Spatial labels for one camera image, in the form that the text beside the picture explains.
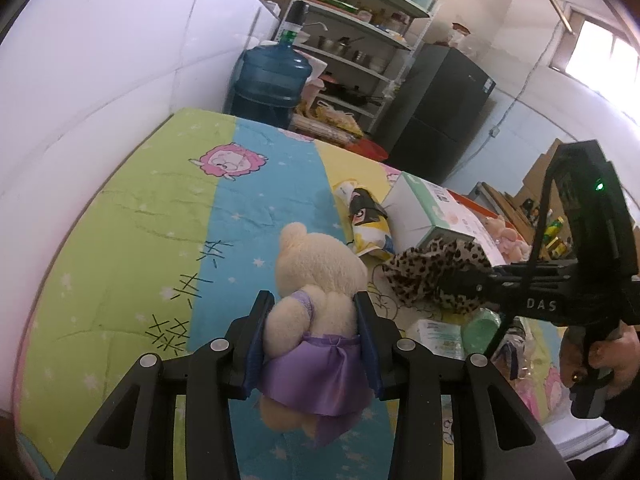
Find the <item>person's right hand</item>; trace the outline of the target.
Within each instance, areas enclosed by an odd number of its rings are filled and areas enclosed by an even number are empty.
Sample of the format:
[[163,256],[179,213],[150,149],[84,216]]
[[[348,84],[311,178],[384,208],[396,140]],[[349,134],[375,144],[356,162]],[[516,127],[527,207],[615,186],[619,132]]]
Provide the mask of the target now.
[[[570,340],[570,330],[564,332],[560,359],[560,376],[566,388],[587,374],[582,365],[582,346]],[[620,324],[617,339],[597,341],[591,345],[589,365],[595,370],[609,368],[614,376],[608,384],[608,398],[613,399],[634,383],[639,373],[639,337],[633,325]]]

